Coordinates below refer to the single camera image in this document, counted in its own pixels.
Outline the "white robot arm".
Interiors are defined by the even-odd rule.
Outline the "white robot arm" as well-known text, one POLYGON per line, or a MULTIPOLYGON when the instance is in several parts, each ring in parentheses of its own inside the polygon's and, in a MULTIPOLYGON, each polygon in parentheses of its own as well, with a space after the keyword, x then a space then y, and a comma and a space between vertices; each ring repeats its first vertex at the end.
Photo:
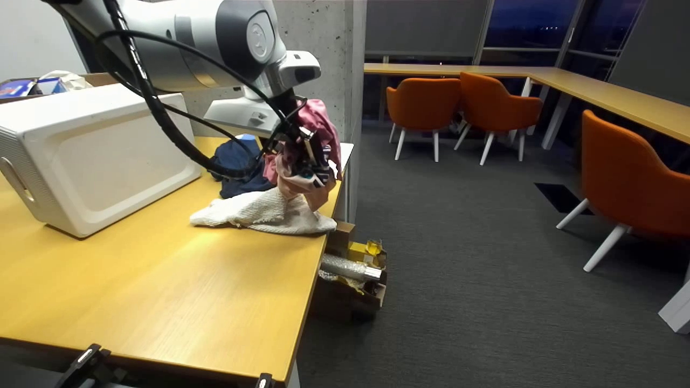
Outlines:
POLYGON ((115 0, 145 70, 164 90, 254 86, 277 97, 322 76, 286 50, 271 0, 115 0))

